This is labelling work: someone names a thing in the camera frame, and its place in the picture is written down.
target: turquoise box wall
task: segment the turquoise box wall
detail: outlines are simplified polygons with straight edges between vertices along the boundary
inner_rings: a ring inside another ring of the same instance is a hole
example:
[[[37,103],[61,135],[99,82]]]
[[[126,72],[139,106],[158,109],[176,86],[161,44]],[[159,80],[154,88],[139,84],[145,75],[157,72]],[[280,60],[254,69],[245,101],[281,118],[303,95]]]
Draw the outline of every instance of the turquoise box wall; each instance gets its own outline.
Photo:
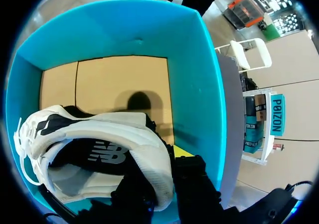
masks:
[[[168,60],[175,143],[206,162],[217,189],[226,152],[226,106],[214,47],[198,12],[153,0],[108,0],[63,13],[33,33],[18,49],[9,75],[5,101],[6,128],[12,153],[13,133],[39,109],[42,71],[66,63],[108,56],[145,55]],[[26,159],[26,171],[36,180]],[[25,184],[48,206],[37,187]],[[89,200],[67,205],[89,208]],[[153,223],[178,219],[176,198]]]

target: cardboard floor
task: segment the cardboard floor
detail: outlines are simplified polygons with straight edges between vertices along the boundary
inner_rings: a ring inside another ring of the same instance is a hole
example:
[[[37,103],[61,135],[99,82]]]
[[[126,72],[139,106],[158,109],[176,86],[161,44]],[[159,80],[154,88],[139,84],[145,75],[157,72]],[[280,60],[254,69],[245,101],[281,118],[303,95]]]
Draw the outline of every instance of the cardboard floor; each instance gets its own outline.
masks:
[[[174,144],[167,60],[118,56],[74,62],[43,72],[40,109],[77,106],[84,112],[145,112]]]

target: white folding chair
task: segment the white folding chair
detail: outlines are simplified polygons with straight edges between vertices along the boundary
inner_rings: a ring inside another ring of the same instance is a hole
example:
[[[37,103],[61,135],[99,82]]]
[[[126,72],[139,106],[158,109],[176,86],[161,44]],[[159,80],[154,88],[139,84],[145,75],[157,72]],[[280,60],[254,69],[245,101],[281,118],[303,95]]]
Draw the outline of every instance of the white folding chair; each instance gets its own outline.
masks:
[[[246,55],[245,55],[245,51],[243,46],[241,45],[241,43],[244,42],[250,42],[250,41],[254,41],[256,43],[256,47],[259,51],[259,54],[261,56],[261,59],[264,63],[263,66],[261,67],[256,67],[256,68],[250,68],[250,65],[247,61]],[[223,47],[228,47],[230,46],[233,49],[233,52],[235,54],[238,66],[240,66],[241,68],[243,68],[242,71],[239,71],[239,73],[243,73],[243,72],[247,72],[247,71],[253,71],[253,70],[258,70],[258,69],[263,69],[263,68],[268,68],[271,67],[272,65],[272,60],[269,54],[269,51],[267,49],[267,46],[265,44],[265,42],[260,39],[260,38],[254,38],[254,39],[250,39],[250,40],[245,40],[245,41],[230,41],[230,44],[224,45],[224,46],[220,46],[220,47],[216,47],[215,50],[218,50],[220,53],[220,49]]]

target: shoe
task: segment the shoe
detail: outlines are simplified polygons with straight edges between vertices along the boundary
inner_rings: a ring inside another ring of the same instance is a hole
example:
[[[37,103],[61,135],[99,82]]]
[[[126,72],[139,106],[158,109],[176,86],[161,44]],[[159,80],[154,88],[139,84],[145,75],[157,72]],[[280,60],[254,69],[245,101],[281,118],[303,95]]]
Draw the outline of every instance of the shoe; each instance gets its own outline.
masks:
[[[156,193],[155,211],[162,211],[173,198],[173,180],[167,149],[152,124],[145,113],[77,118],[52,106],[23,125],[20,119],[14,143],[27,181],[44,184],[63,203],[111,197],[135,162]],[[27,156],[38,182],[26,173]]]

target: shoelace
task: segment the shoelace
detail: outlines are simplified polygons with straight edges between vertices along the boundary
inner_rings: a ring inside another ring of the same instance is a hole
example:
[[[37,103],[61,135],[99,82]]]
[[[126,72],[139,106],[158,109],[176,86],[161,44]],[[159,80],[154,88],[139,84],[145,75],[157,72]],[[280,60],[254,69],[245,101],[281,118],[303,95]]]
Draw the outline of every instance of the shoelace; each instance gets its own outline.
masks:
[[[22,173],[25,176],[26,180],[33,185],[40,186],[41,185],[40,182],[36,182],[28,176],[28,174],[26,173],[25,167],[24,167],[24,159],[27,157],[27,154],[30,151],[30,144],[34,142],[34,139],[30,138],[27,135],[24,137],[24,139],[21,139],[21,137],[20,137],[21,121],[22,121],[22,119],[20,118],[17,130],[13,134],[15,150],[20,157],[21,170],[22,170]],[[35,165],[38,167],[39,172],[41,172],[39,163],[36,160],[32,160],[32,161],[35,162]]]

